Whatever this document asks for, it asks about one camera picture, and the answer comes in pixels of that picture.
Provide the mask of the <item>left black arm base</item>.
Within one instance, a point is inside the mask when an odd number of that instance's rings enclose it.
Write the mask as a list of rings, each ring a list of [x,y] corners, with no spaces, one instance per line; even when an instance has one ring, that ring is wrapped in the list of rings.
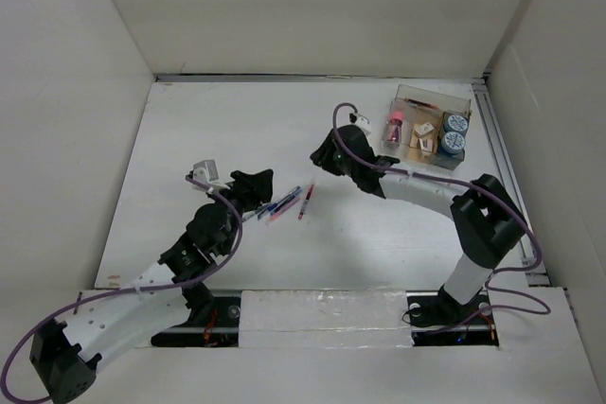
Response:
[[[218,291],[200,322],[186,321],[151,337],[154,347],[226,348],[239,346],[241,292]]]

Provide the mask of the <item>blue patterned tape roll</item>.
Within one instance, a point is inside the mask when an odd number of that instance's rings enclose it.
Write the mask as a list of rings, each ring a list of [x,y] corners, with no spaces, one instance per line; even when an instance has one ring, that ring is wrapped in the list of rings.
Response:
[[[446,132],[440,139],[438,151],[448,156],[456,156],[463,153],[466,147],[466,139],[460,132]]]

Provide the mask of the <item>orange red pen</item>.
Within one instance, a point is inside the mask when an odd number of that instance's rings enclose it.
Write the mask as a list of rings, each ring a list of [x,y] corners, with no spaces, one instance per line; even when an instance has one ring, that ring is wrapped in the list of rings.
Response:
[[[420,100],[416,100],[410,97],[407,97],[404,99],[405,102],[425,108],[425,109],[433,109],[433,110],[438,110],[439,106],[437,106],[436,104],[432,104],[432,103],[428,103],[425,101],[420,101]]]

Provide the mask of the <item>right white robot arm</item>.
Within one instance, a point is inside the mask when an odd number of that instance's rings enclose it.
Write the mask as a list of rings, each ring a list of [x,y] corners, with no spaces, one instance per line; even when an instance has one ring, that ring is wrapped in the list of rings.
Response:
[[[362,129],[350,124],[329,132],[312,163],[335,176],[348,176],[363,192],[410,202],[454,224],[462,256],[440,287],[431,310],[451,323],[472,311],[472,300],[519,242],[526,220],[498,179],[489,174],[460,186],[446,178],[419,176],[393,157],[377,155]]]

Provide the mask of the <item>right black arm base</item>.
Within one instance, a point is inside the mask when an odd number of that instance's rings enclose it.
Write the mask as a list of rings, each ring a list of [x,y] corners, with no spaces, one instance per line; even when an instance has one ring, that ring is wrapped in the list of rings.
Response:
[[[435,292],[410,293],[406,298],[407,309],[401,321],[411,327],[414,347],[499,345],[486,293],[480,292],[465,307],[454,306],[453,314],[438,306]]]

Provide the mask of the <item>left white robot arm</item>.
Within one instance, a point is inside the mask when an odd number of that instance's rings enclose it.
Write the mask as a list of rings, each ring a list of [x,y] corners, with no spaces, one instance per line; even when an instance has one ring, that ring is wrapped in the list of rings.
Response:
[[[34,332],[29,357],[51,402],[77,399],[112,361],[155,334],[208,319],[213,295],[205,280],[233,257],[243,215],[270,202],[273,178],[271,169],[234,171],[226,183],[208,180],[201,168],[189,172],[187,182],[210,201],[176,242],[125,288],[95,295]]]

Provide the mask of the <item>pink capped glue bottle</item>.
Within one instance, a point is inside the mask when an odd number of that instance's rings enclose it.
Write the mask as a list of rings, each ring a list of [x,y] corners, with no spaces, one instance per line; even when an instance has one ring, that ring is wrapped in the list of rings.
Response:
[[[393,145],[399,145],[402,137],[402,127],[404,123],[404,114],[402,111],[393,111],[389,115],[386,141]]]

